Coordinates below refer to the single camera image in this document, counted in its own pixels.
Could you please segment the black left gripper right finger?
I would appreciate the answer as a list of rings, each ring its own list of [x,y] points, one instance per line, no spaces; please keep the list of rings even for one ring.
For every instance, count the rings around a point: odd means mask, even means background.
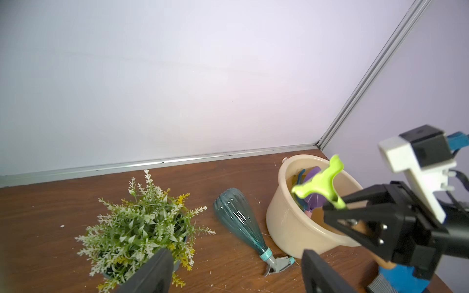
[[[304,250],[301,269],[307,293],[356,293],[356,290],[313,250]]]

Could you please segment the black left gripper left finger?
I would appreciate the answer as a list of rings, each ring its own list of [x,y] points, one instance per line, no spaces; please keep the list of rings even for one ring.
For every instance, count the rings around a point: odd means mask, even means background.
[[[168,293],[172,284],[174,262],[167,249],[159,250],[125,283],[117,293]]]

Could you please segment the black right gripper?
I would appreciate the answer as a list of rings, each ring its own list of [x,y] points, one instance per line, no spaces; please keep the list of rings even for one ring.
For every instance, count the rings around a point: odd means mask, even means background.
[[[439,222],[401,181],[376,184],[346,196],[362,208],[341,209],[326,203],[324,221],[385,261],[412,267],[413,275],[430,280],[443,255],[469,257],[469,210],[441,202]]]

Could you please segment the green rake wooden handle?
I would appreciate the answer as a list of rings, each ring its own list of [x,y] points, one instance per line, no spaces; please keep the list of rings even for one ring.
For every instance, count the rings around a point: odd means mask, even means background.
[[[295,185],[291,189],[291,193],[296,195],[299,199],[305,199],[309,194],[320,194],[322,195],[330,204],[332,204],[333,208],[336,208],[339,211],[347,210],[347,206],[344,200],[338,195],[333,181],[335,177],[344,170],[344,164],[341,161],[338,155],[332,156],[329,161],[329,166],[315,175],[312,179],[306,181],[303,184]],[[372,232],[371,229],[367,226],[364,221],[358,221],[355,219],[352,220],[345,220],[345,223],[348,227],[352,228],[353,230],[365,235],[371,236]],[[384,269],[394,269],[396,267],[395,263],[390,261],[385,261],[373,252],[371,252],[371,256],[377,262],[379,266]]]

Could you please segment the purple trowel pink handle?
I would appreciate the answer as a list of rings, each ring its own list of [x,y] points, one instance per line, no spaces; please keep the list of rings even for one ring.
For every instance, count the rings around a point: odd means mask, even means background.
[[[304,178],[303,183],[306,183],[310,179],[312,179],[314,176],[316,176],[318,173],[320,173],[321,169],[319,167],[314,167],[310,171],[306,173],[306,176]],[[322,208],[323,204],[326,202],[326,198],[320,194],[309,194],[305,199],[305,205],[304,205],[304,213],[308,217],[311,218],[312,212],[317,209],[317,208]]]

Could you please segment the blue fork yellow handle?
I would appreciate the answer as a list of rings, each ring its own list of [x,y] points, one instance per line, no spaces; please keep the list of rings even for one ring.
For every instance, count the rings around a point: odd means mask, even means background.
[[[296,185],[300,185],[303,183],[303,180],[304,180],[304,173],[306,172],[305,169],[302,169],[297,177],[296,177],[296,181],[294,182],[293,186],[296,186]],[[308,203],[304,200],[304,199],[300,199],[296,194],[291,194],[295,203],[300,207],[300,209],[305,212],[305,211],[308,211],[309,210],[309,206],[308,206]]]

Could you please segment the cream plastic bucket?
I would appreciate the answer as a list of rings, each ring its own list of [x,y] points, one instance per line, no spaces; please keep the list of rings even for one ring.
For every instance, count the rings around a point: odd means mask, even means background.
[[[301,258],[304,250],[325,253],[338,246],[359,247],[360,244],[324,223],[323,210],[315,209],[307,216],[290,194],[293,181],[303,169],[325,169],[329,162],[318,156],[295,155],[285,159],[278,171],[278,188],[266,213],[267,230],[274,243],[285,254]]]

